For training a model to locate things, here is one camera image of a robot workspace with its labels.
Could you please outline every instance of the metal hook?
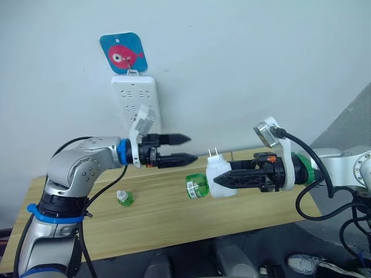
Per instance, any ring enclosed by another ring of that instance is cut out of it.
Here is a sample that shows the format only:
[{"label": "metal hook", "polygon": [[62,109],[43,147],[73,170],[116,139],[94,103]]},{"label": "metal hook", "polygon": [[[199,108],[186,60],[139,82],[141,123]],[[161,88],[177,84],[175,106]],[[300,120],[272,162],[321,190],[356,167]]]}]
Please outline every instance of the metal hook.
[{"label": "metal hook", "polygon": [[129,63],[129,61],[128,61],[128,57],[127,58],[124,58],[125,59],[125,61],[126,61],[126,63],[128,64],[128,67],[129,67],[129,69],[128,69],[128,71],[126,72],[126,74],[127,75],[130,75],[130,74],[136,74],[136,75],[139,75],[139,72],[136,70],[136,69],[132,69],[132,67],[130,66],[130,63]]},{"label": "metal hook", "polygon": [[125,59],[126,63],[128,64],[128,67],[129,67],[128,71],[132,71],[132,66],[130,65],[130,63],[128,61],[129,58],[127,57],[127,58],[124,58],[124,59]]}]

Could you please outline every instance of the bottle label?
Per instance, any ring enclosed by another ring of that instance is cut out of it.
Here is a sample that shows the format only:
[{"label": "bottle label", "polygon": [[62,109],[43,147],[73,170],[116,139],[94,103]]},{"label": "bottle label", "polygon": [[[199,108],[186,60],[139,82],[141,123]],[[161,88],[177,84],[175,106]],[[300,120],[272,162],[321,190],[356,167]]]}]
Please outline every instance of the bottle label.
[{"label": "bottle label", "polygon": [[187,182],[187,191],[191,199],[198,199],[198,196],[195,191],[196,188],[198,188],[197,184],[196,186],[194,186],[192,181]]}]

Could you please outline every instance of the wire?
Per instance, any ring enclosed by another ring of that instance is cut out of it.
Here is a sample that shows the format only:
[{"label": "wire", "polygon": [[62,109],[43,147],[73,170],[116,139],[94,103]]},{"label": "wire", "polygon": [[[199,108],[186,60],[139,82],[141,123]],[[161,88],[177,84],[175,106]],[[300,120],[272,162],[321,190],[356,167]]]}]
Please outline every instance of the wire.
[{"label": "wire", "polygon": [[367,216],[364,216],[364,217],[359,217],[359,218],[353,218],[353,219],[349,219],[348,221],[346,221],[340,228],[340,232],[339,232],[339,238],[340,238],[340,242],[341,244],[343,245],[343,247],[350,253],[352,254],[353,256],[355,256],[357,259],[359,259],[360,261],[361,258],[359,257],[359,255],[354,252],[353,250],[350,249],[350,247],[347,245],[347,243],[345,242],[344,240],[344,231],[346,229],[347,226],[349,226],[349,224],[351,223],[356,223],[358,221],[364,221],[364,220],[367,220]]},{"label": "wire", "polygon": [[[346,227],[349,224],[354,223],[354,225],[364,235],[367,236],[368,242],[369,242],[369,249],[371,251],[371,233],[370,232],[367,232],[365,229],[363,229],[363,227],[361,227],[360,224],[358,223],[359,221],[368,221],[368,220],[370,220],[370,217],[371,217],[371,215],[370,215],[370,208],[367,205],[363,204],[363,203],[358,203],[358,202],[355,201],[355,197],[356,197],[356,194],[357,193],[353,189],[351,189],[351,188],[349,188],[347,186],[338,186],[337,188],[334,188],[334,186],[332,184],[332,181],[331,181],[331,178],[330,178],[330,175],[329,175],[329,173],[328,173],[328,171],[326,169],[326,166],[320,160],[320,158],[318,157],[318,155],[313,151],[313,149],[311,147],[309,147],[306,143],[304,143],[302,140],[298,139],[297,137],[293,136],[292,134],[289,134],[288,132],[286,132],[286,130],[281,129],[281,128],[273,128],[272,129],[272,132],[278,138],[284,138],[284,137],[286,137],[286,138],[294,141],[299,146],[301,146],[309,154],[309,156],[314,160],[314,162],[317,164],[319,170],[322,173],[322,177],[321,178],[319,178],[318,180],[312,182],[309,186],[307,186],[306,188],[304,188],[299,193],[298,197],[296,198],[296,202],[295,202],[295,206],[296,206],[297,212],[302,217],[304,217],[305,219],[312,220],[312,221],[321,221],[321,220],[326,220],[326,219],[332,218],[335,215],[338,215],[342,211],[344,211],[344,210],[346,210],[346,209],[348,209],[348,208],[351,207],[352,208],[352,217],[353,218],[350,219],[350,220],[348,220],[348,221],[346,221],[345,223],[343,223],[343,225],[340,228],[339,237],[340,237],[340,242],[342,243],[343,247],[350,254],[352,254],[353,256],[355,256],[357,259],[359,259],[362,262],[362,258],[357,253],[355,253],[353,250],[351,250],[351,248],[345,242],[345,240],[344,240],[344,231],[345,231]],[[348,191],[350,194],[352,194],[353,201],[352,202],[349,202],[349,203],[341,206],[337,210],[335,210],[335,211],[333,211],[333,212],[331,212],[331,213],[329,213],[327,215],[323,215],[321,217],[312,217],[312,216],[309,216],[309,215],[303,213],[303,211],[300,208],[300,202],[301,202],[303,196],[306,193],[308,193],[310,190],[312,190],[313,188],[315,188],[316,186],[318,186],[324,180],[325,180],[325,183],[326,183],[326,186],[327,186],[327,189],[328,189],[328,197],[329,198],[332,198],[336,192],[344,190],[344,191]],[[358,216],[357,216],[357,207],[364,207],[364,208],[366,208],[366,216],[361,217],[361,218],[358,218]]]},{"label": "wire", "polygon": [[79,223],[79,242],[80,242],[80,246],[81,246],[83,256],[85,257],[86,264],[88,265],[90,274],[92,275],[93,278],[98,278],[97,273],[96,273],[96,271],[94,269],[94,266],[93,266],[93,262],[90,259],[88,249],[86,248],[85,239],[83,237],[82,221]]},{"label": "wire", "polygon": [[314,162],[317,164],[318,168],[320,169],[320,171],[321,171],[321,173],[322,173],[322,175],[325,179],[326,186],[327,186],[327,189],[328,189],[329,198],[332,198],[334,196],[334,187],[332,185],[332,181],[331,181],[329,172],[327,171],[326,166],[320,160],[318,155],[306,143],[304,143],[302,140],[300,140],[299,138],[295,137],[294,135],[292,135],[292,134],[290,134],[286,131],[285,131],[285,137],[294,141],[299,146],[301,146],[310,155],[310,157],[314,160]]},{"label": "wire", "polygon": [[33,219],[33,214],[30,215],[29,219],[26,222],[26,225],[22,231],[21,238],[18,242],[17,250],[16,250],[16,255],[14,257],[14,264],[13,264],[13,278],[19,278],[19,273],[18,273],[18,264],[19,264],[19,258],[21,256],[21,250],[22,246],[24,243],[24,239],[26,238],[27,231],[29,227],[31,226],[32,219]]},{"label": "wire", "polygon": [[[121,175],[116,180],[114,180],[113,182],[111,182],[110,184],[108,184],[107,186],[105,186],[103,189],[99,190],[89,201],[86,202],[86,204],[85,204],[85,206],[84,206],[84,208],[82,210],[83,216],[86,215],[86,213],[87,213],[86,210],[88,209],[88,207],[102,193],[104,193],[106,190],[110,189],[112,186],[114,186],[117,182],[119,182],[124,177],[127,169],[128,169],[128,166],[125,165],[125,167],[123,168],[123,171],[122,171]],[[88,265],[90,274],[92,275],[93,278],[97,278],[97,273],[96,273],[96,271],[94,269],[93,262],[90,259],[88,248],[86,247],[86,243],[85,243],[85,238],[83,236],[83,224],[82,224],[82,222],[79,223],[79,242],[80,242],[81,250],[83,252],[83,256],[85,257],[86,264]]]},{"label": "wire", "polygon": [[[355,207],[352,207],[352,216],[353,216],[353,219],[356,219],[358,218],[358,215],[357,215],[357,209]],[[358,223],[358,221],[354,221],[354,225],[366,236],[369,236],[369,233],[367,233],[367,231],[365,229],[363,229],[363,227],[360,226],[360,224]]]},{"label": "wire", "polygon": [[86,210],[103,192],[105,192],[106,190],[110,189],[112,186],[114,186],[117,182],[119,182],[124,176],[125,176],[125,173],[128,169],[128,166],[125,165],[125,167],[123,168],[123,171],[121,173],[121,175],[116,179],[114,180],[113,182],[111,182],[110,184],[108,184],[107,186],[105,186],[103,189],[99,190],[88,202],[87,204],[85,205],[84,207],[84,210]]},{"label": "wire", "polygon": [[77,137],[75,139],[72,139],[72,140],[69,140],[68,142],[64,143],[62,146],[59,147],[59,149],[54,153],[53,156],[57,155],[58,153],[60,153],[61,151],[63,151],[63,149],[69,145],[71,145],[72,143],[74,142],[77,142],[77,141],[81,141],[81,140],[86,140],[86,139],[89,139],[91,138],[92,136],[83,136],[83,137]]}]

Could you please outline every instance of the green ring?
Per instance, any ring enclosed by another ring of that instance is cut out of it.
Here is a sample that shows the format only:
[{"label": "green ring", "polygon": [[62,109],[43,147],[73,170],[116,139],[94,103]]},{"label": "green ring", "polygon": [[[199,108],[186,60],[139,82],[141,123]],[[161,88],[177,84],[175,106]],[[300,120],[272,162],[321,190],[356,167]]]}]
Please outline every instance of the green ring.
[{"label": "green ring", "polygon": [[310,183],[314,182],[314,169],[313,169],[312,164],[310,163],[310,161],[304,155],[301,155],[301,154],[298,154],[298,153],[296,153],[295,155],[301,160],[301,162],[305,165],[305,167],[308,171],[308,180],[307,180],[306,184],[310,184]]}]

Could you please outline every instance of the wall socket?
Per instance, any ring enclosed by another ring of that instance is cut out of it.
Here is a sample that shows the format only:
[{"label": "wall socket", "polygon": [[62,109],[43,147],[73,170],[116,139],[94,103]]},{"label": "wall socket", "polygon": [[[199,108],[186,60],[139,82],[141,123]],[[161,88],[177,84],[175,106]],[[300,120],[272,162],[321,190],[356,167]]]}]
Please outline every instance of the wall socket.
[{"label": "wall socket", "polygon": [[128,126],[132,125],[139,107],[144,104],[156,114],[150,133],[161,133],[156,80],[150,76],[116,75],[112,77],[111,83]]}]

